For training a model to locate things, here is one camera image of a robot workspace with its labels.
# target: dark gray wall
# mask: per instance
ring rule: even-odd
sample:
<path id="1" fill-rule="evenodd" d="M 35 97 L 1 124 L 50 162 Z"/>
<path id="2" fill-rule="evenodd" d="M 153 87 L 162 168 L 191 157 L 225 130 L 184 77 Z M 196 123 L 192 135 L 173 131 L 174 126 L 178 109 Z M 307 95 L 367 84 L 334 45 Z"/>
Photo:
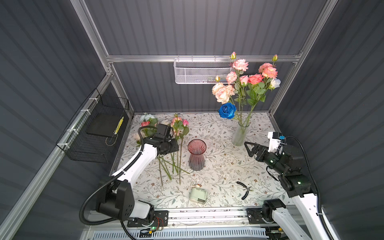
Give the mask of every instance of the dark gray wall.
<path id="1" fill-rule="evenodd" d="M 307 151 L 344 240 L 384 229 L 384 2 L 339 0 L 275 118 Z"/>
<path id="2" fill-rule="evenodd" d="M 2 222 L 105 72 L 66 0 L 1 1 L 0 62 Z M 44 239 L 58 226 L 56 234 L 71 235 L 69 222 L 79 225 L 71 218 L 72 199 L 83 199 L 79 189 L 93 189 L 101 172 L 100 166 L 64 160 L 15 239 Z"/>
<path id="3" fill-rule="evenodd" d="M 110 55 L 297 54 L 324 3 L 86 0 Z M 216 111 L 220 107 L 211 94 L 213 85 L 176 84 L 171 63 L 114 65 L 136 112 Z M 288 65 L 278 64 L 282 81 Z M 277 92 L 257 109 L 268 110 Z"/>

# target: white mesh basket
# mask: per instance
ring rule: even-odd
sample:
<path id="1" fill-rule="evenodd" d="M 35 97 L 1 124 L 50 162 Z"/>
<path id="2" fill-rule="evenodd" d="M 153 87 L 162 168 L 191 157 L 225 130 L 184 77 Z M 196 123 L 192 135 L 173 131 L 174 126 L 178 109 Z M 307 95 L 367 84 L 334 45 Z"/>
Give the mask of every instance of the white mesh basket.
<path id="1" fill-rule="evenodd" d="M 222 62 L 173 62 L 175 68 L 175 82 L 177 84 L 215 84 L 215 77 L 221 78 L 220 82 L 226 83 L 225 77 L 233 71 L 230 61 Z"/>

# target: basket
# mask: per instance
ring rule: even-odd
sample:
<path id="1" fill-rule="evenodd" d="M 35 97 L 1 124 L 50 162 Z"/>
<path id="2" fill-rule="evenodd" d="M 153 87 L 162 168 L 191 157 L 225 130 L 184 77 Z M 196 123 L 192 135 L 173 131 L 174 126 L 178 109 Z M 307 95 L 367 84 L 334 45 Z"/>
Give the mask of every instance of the basket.
<path id="1" fill-rule="evenodd" d="M 99 94 L 88 109 L 81 110 L 82 116 L 75 127 L 68 129 L 68 125 L 62 133 L 63 136 L 70 131 L 68 140 L 56 145 L 71 160 L 113 162 L 128 124 L 128 110 L 128 99 Z"/>
<path id="2" fill-rule="evenodd" d="M 233 71 L 232 62 L 197 62 L 174 60 L 175 82 L 177 84 L 215 84 L 216 76 L 221 83 L 226 83 L 225 77 Z"/>

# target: black plier handle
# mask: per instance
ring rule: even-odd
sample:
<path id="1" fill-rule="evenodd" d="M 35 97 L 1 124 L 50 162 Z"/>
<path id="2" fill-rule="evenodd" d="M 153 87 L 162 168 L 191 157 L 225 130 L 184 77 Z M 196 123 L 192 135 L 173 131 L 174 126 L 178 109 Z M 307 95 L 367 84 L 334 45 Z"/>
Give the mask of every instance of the black plier handle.
<path id="1" fill-rule="evenodd" d="M 250 191 L 249 189 L 250 189 L 250 187 L 247 187 L 244 183 L 239 182 L 239 181 L 237 181 L 236 183 L 239 184 L 239 185 L 241 185 L 242 187 L 245 187 L 245 188 L 246 188 L 245 195 L 241 198 L 241 200 L 245 200 L 245 199 L 247 198 L 248 194 L 249 194 L 249 191 Z"/>

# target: table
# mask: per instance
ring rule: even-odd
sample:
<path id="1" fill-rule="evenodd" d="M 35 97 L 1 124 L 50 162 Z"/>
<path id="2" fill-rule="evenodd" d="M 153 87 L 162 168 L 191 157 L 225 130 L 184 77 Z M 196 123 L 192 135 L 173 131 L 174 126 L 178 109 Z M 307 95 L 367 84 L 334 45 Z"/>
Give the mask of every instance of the table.
<path id="1" fill-rule="evenodd" d="M 119 168 L 122 167 L 139 149 L 132 135 L 137 132 L 141 115 L 135 115 L 129 133 Z M 155 115 L 159 122 L 164 119 L 172 120 L 173 114 Z M 219 114 L 180 114 L 189 121 L 190 132 L 184 138 L 182 146 L 182 169 L 190 172 L 174 172 L 172 180 L 162 170 L 163 185 L 161 184 L 159 161 L 153 160 L 142 172 L 133 186 L 135 199 L 151 203 L 155 208 L 187 208 L 187 207 L 237 207 L 258 206 L 266 199 L 279 198 L 285 204 L 293 204 L 279 182 L 271 178 L 266 172 L 266 165 L 249 157 L 245 147 L 235 147 L 231 137 L 237 127 L 235 120 L 224 119 Z M 273 131 L 267 113 L 252 113 L 247 141 L 267 146 L 268 131 Z M 187 145 L 193 139 L 201 139 L 207 145 L 205 152 L 205 167 L 201 171 L 193 171 L 188 166 L 190 153 Z M 251 187 L 245 200 L 243 187 L 236 181 Z M 193 185 L 201 184 L 202 189 L 208 191 L 209 196 L 204 205 L 189 201 L 189 192 Z"/>

